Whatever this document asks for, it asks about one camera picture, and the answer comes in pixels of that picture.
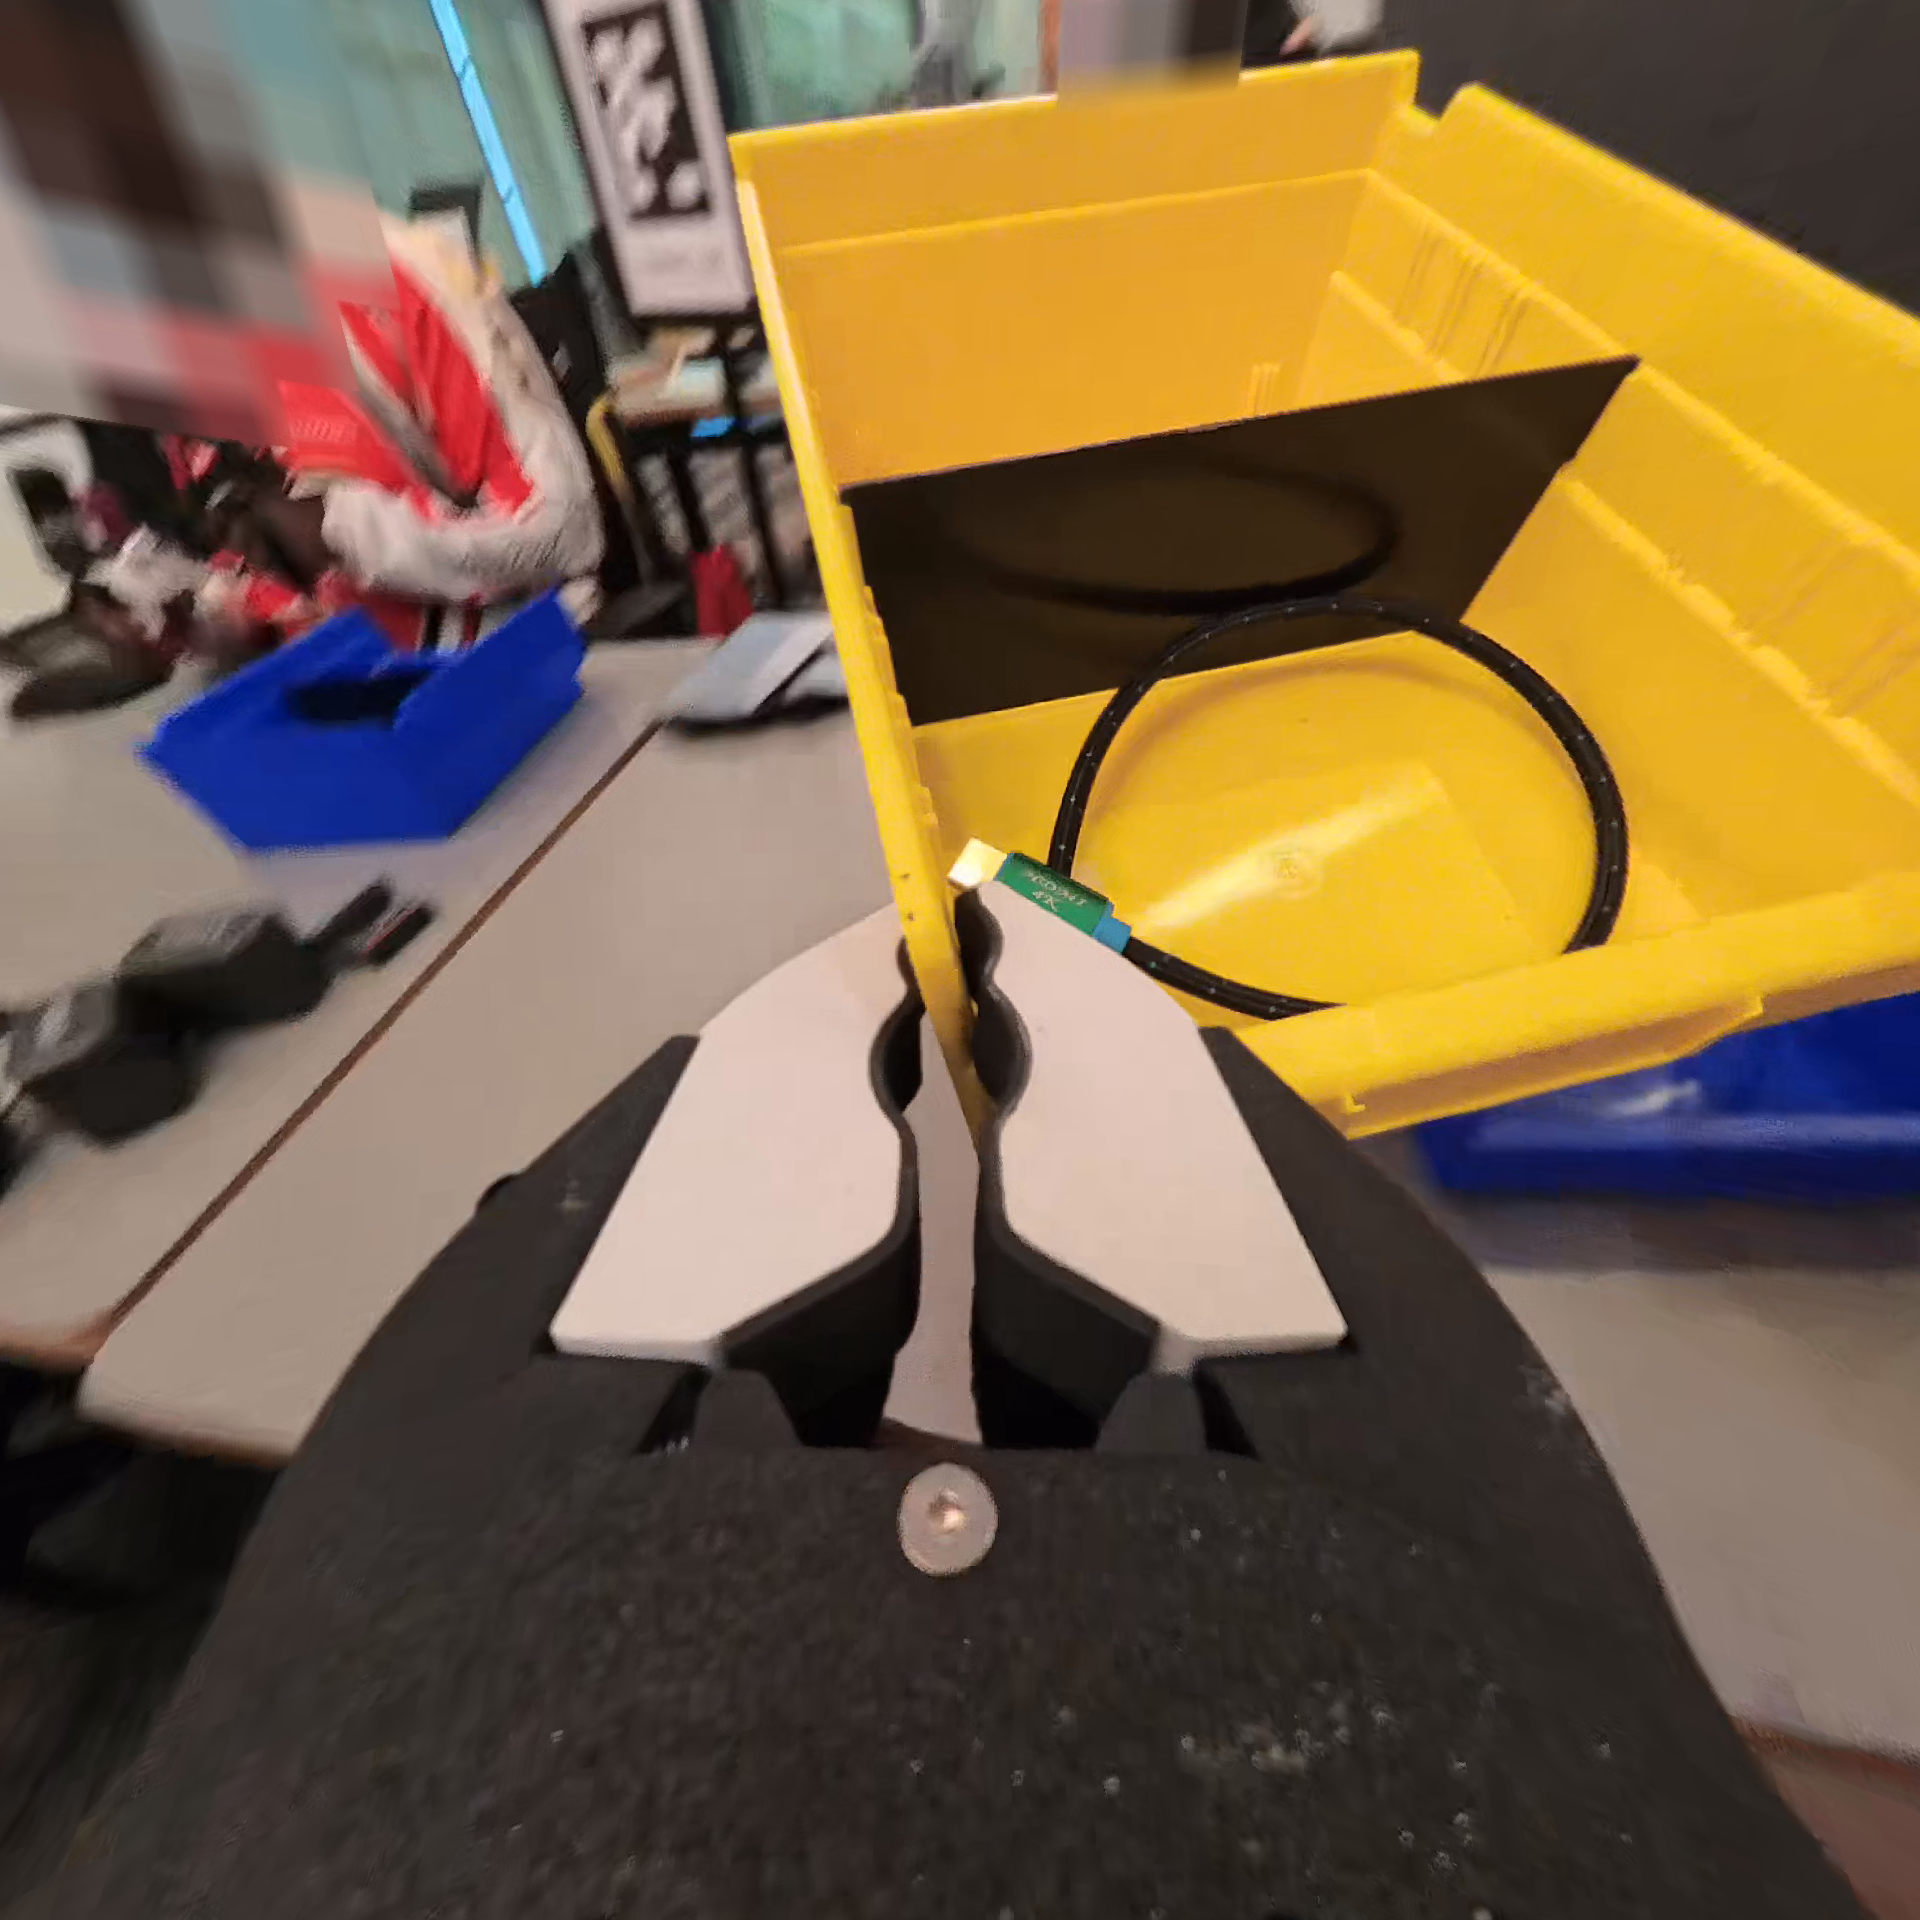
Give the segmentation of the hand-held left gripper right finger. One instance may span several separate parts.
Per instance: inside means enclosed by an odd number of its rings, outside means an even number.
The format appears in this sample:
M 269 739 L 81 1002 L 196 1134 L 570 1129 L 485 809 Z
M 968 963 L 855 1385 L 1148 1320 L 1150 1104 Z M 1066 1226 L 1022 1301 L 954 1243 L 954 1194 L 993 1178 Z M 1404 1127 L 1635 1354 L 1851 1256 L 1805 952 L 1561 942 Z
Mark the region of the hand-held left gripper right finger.
M 962 895 L 973 1398 L 995 1448 L 1092 1445 L 1144 1379 L 1333 1354 L 1349 1320 L 1205 1029 L 1022 895 Z

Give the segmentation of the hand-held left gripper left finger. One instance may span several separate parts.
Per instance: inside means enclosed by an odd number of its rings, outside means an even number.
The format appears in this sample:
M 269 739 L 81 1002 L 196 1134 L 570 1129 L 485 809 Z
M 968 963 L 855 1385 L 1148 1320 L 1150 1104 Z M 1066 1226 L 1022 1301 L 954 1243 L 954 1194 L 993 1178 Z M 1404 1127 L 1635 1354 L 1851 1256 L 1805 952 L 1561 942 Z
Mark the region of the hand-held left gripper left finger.
M 892 906 L 735 995 L 691 1039 L 552 1349 L 753 1373 L 800 1440 L 865 1445 L 921 1312 L 923 1017 Z

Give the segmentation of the black braided cable green plugs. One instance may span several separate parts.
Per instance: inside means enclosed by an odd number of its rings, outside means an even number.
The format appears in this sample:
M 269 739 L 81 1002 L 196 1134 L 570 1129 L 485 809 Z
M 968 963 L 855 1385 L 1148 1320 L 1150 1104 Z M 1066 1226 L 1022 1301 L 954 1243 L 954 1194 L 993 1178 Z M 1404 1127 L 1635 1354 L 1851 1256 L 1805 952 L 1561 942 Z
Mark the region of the black braided cable green plugs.
M 1333 1011 L 1333 1000 L 1282 993 L 1197 965 L 1187 958 L 1144 940 L 1123 920 L 1115 902 L 1075 873 L 1075 861 L 1092 809 L 1094 787 L 1148 696 L 1189 660 L 1242 632 L 1269 625 L 1303 625 L 1313 619 L 1363 622 L 1387 632 L 1420 635 L 1450 653 L 1476 663 L 1517 694 L 1547 728 L 1564 756 L 1588 805 L 1593 822 L 1593 877 L 1585 906 L 1567 940 L 1567 952 L 1605 948 L 1625 909 L 1631 868 L 1631 825 L 1626 800 L 1610 756 L 1597 732 L 1573 701 L 1533 663 L 1461 617 L 1440 613 L 1404 595 L 1377 595 L 1347 590 L 1296 592 L 1233 606 L 1205 615 L 1173 635 L 1110 692 L 1090 721 L 1069 765 L 1045 857 L 1009 852 L 964 852 L 948 873 L 958 893 L 973 893 L 988 882 L 1009 888 L 1017 898 L 1062 920 L 1117 958 L 1174 993 L 1198 1000 L 1214 1009 L 1278 1024 Z

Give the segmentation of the yellow plastic bin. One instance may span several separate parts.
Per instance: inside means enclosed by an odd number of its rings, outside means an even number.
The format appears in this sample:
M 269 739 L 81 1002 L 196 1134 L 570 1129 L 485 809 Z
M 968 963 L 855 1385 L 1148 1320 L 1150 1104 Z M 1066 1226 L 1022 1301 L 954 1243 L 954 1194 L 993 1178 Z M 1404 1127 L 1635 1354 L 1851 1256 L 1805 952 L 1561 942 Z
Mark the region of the yellow plastic bin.
M 1216 642 L 1097 779 L 1073 873 L 1284 995 L 1189 995 L 1352 1136 L 1916 990 L 1916 318 L 1420 60 L 733 138 L 907 953 L 964 1098 L 948 870 L 1045 855 L 1117 685 L 914 725 L 845 491 L 1631 355 L 1464 623 L 1586 720 L 1625 909 L 1530 708 L 1410 632 Z

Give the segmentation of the grey desk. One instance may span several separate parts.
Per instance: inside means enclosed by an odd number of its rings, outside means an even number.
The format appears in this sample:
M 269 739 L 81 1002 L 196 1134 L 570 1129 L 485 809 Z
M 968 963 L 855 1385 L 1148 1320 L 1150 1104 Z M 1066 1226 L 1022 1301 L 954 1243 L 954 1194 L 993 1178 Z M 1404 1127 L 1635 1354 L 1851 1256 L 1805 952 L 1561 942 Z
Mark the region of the grey desk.
M 104 1425 L 280 1463 L 495 1178 L 891 903 L 852 721 L 637 756 L 108 1334 Z M 1454 1201 L 1743 1720 L 1916 1754 L 1916 1208 Z
M 4 723 L 4 1008 L 102 976 L 155 922 L 277 902 L 309 927 L 386 880 L 434 920 L 320 1005 L 220 1045 L 193 1107 L 112 1148 L 30 1150 L 3 1211 L 4 1362 L 83 1371 L 114 1325 L 376 1044 L 637 756 L 684 643 L 598 643 L 572 714 L 455 837 L 244 855 L 139 759 L 163 698 L 47 730 Z

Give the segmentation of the small blue plastic bin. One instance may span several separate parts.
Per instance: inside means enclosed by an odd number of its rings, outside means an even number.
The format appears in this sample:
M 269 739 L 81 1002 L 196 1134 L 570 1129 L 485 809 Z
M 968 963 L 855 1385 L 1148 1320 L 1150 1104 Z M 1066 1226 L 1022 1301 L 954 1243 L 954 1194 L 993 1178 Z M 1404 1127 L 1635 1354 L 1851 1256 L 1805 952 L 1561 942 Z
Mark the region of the small blue plastic bin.
M 583 698 L 556 592 L 461 649 L 402 652 L 354 609 L 166 714 L 139 754 L 242 852 L 440 843 Z

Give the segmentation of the grey laptop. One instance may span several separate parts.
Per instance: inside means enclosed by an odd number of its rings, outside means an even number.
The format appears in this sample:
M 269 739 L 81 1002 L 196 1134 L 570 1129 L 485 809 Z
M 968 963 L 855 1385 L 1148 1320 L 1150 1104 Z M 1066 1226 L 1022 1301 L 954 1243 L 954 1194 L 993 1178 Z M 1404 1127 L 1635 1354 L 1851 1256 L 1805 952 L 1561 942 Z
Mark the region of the grey laptop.
M 684 733 L 745 732 L 848 703 L 833 615 L 826 609 L 758 611 L 673 688 L 658 723 Z

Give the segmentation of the black power adapter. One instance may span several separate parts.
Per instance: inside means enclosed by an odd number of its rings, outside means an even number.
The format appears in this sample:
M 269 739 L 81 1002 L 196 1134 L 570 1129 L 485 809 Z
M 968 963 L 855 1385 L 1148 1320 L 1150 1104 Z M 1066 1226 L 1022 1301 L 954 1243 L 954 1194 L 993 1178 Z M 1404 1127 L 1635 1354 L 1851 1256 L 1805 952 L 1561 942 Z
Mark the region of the black power adapter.
M 148 1019 L 108 978 L 69 985 L 18 1016 L 13 1075 L 53 1124 L 95 1144 L 134 1139 L 202 1091 L 189 1038 Z
M 328 995 L 332 971 L 280 908 L 247 903 L 156 922 L 112 982 L 147 1028 L 220 1038 L 305 1017 Z

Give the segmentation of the large blue plastic bin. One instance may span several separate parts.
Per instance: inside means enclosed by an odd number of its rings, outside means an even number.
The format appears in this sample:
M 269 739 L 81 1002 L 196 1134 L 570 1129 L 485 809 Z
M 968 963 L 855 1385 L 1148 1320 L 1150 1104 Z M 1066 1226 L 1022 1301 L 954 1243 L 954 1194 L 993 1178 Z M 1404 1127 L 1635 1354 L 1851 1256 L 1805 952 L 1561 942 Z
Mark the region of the large blue plastic bin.
M 1454 1195 L 1914 1201 L 1918 995 L 1746 1029 L 1413 1136 Z

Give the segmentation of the black bin divider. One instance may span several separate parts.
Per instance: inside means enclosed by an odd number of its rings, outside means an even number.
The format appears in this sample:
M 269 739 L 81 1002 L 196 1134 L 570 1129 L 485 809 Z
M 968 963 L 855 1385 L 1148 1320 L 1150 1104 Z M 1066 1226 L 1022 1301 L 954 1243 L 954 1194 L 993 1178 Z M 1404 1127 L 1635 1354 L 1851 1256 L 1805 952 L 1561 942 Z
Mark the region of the black bin divider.
M 1189 628 L 1468 613 L 1631 353 L 847 487 L 914 725 L 1104 694 Z

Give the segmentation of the wooden table black legs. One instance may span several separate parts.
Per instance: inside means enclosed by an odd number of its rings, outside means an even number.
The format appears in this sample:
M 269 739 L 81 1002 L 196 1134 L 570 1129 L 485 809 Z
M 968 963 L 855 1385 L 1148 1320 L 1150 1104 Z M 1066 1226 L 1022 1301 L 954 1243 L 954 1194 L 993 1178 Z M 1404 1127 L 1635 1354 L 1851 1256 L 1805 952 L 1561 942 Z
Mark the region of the wooden table black legs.
M 758 318 L 657 327 L 608 361 L 585 437 L 638 576 L 693 585 L 693 558 L 721 548 L 696 462 L 731 465 L 750 558 L 738 568 L 762 607 L 789 609 L 818 584 L 800 468 Z

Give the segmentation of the black white tag poster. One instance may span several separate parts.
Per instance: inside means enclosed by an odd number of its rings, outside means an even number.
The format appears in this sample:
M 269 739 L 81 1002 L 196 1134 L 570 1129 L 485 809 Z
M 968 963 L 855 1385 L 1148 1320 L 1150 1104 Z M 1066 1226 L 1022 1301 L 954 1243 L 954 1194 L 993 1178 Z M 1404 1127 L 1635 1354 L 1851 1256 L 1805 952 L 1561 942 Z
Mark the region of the black white tag poster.
M 756 302 L 725 95 L 696 1 L 545 1 L 619 289 L 641 321 Z

